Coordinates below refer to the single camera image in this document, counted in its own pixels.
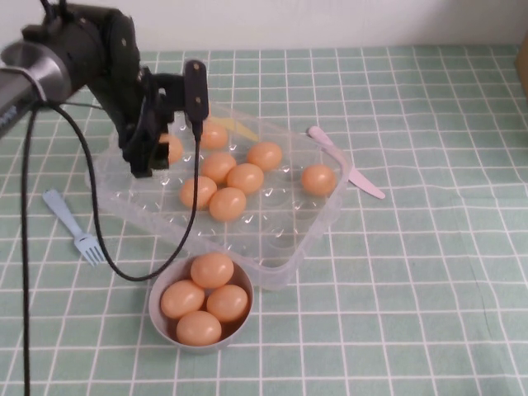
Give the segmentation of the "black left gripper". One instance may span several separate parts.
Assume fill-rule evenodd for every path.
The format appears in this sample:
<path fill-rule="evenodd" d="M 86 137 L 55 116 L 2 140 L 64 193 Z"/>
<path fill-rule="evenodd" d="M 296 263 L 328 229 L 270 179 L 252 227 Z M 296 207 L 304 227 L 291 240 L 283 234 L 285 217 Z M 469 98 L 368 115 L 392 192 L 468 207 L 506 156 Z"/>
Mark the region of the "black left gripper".
<path fill-rule="evenodd" d="M 139 109 L 135 120 L 119 134 L 123 158 L 130 161 L 136 178 L 152 176 L 153 170 L 169 168 L 172 149 L 168 125 L 174 112 L 184 107 L 184 78 L 177 73 L 152 73 L 147 67 L 137 78 Z"/>

